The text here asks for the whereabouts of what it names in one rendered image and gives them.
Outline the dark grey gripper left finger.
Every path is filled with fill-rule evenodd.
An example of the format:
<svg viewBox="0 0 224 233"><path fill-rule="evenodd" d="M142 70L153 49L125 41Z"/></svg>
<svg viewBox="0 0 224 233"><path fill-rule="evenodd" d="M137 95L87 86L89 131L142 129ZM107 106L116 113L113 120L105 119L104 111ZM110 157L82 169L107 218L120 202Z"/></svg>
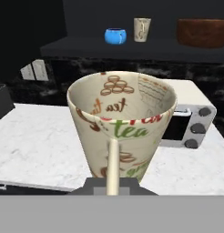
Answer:
<svg viewBox="0 0 224 233"><path fill-rule="evenodd" d="M99 196L105 195L107 180L105 178L88 177L83 187L70 192L70 195Z"/></svg>

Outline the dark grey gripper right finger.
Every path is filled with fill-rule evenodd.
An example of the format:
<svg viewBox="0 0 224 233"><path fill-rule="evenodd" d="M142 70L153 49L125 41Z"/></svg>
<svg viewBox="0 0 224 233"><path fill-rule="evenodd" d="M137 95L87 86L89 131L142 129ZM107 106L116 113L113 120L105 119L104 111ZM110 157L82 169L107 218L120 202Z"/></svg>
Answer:
<svg viewBox="0 0 224 233"><path fill-rule="evenodd" d="M120 196L137 196L137 195L150 195L155 196L156 193L141 187L135 177L122 177L119 179L119 190Z"/></svg>

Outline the cream tea-print cup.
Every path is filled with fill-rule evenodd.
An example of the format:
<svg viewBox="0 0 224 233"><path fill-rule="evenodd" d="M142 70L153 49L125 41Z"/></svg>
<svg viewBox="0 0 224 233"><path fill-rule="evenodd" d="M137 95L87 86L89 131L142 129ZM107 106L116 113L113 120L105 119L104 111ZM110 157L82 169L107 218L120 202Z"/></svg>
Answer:
<svg viewBox="0 0 224 233"><path fill-rule="evenodd" d="M80 143L93 177L141 181L177 107L177 95L163 80L129 71L84 76L66 92Z"/></svg>

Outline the dark open cabinet shelf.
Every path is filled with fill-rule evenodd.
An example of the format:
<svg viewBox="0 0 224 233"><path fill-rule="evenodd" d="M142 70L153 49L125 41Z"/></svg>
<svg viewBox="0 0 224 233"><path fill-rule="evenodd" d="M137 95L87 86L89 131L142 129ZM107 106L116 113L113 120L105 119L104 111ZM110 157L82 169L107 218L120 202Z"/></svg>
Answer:
<svg viewBox="0 0 224 233"><path fill-rule="evenodd" d="M41 47L43 56L153 59L224 63L224 47L194 48L177 41L180 18L224 19L224 0L63 0L66 36ZM134 19L150 18L146 42L134 40ZM125 29L127 41L105 41L108 28Z"/></svg>

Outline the black appliance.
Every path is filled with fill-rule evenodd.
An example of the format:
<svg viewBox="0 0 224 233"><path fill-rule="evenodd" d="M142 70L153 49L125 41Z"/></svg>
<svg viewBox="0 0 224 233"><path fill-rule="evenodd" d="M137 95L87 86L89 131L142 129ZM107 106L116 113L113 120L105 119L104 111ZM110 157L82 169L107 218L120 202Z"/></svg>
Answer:
<svg viewBox="0 0 224 233"><path fill-rule="evenodd" d="M15 108L5 84L0 84L0 119Z"/></svg>

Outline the blue bowl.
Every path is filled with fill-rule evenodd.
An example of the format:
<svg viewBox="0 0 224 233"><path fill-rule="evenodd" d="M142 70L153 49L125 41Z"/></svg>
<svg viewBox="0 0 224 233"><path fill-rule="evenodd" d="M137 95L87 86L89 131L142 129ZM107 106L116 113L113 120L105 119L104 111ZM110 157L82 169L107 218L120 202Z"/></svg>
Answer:
<svg viewBox="0 0 224 233"><path fill-rule="evenodd" d="M105 41L111 45L122 45L127 41L125 29L108 28L104 34Z"/></svg>

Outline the small cream printed cup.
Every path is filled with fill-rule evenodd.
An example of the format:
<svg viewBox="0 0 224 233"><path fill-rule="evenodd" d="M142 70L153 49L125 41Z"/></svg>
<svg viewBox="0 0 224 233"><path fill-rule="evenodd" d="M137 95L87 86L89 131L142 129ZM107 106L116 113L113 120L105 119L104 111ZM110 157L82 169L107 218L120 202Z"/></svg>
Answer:
<svg viewBox="0 0 224 233"><path fill-rule="evenodd" d="M134 40L136 42L147 41L150 24L151 24L150 18L134 19Z"/></svg>

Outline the brown wooden bowl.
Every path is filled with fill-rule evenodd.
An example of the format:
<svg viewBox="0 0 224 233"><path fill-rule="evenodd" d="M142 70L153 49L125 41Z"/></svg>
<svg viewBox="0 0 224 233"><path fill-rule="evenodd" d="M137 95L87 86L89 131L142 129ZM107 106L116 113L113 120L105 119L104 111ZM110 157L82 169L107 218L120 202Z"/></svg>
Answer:
<svg viewBox="0 0 224 233"><path fill-rule="evenodd" d="M184 46L221 48L224 46L224 19L179 19L177 40Z"/></svg>

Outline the white wall socket plate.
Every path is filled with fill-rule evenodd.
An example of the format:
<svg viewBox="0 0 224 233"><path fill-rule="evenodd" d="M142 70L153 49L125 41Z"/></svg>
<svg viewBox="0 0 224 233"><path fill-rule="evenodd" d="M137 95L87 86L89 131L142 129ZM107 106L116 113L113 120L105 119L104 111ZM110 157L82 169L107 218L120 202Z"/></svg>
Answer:
<svg viewBox="0 0 224 233"><path fill-rule="evenodd" d="M21 75L24 80L34 80L35 75L32 69L32 66L30 64L24 66L21 70Z"/></svg>
<svg viewBox="0 0 224 233"><path fill-rule="evenodd" d="M47 81L48 80L48 75L46 72L46 64L45 61L42 59L37 59L32 62L35 74L36 74L36 79L38 81Z"/></svg>

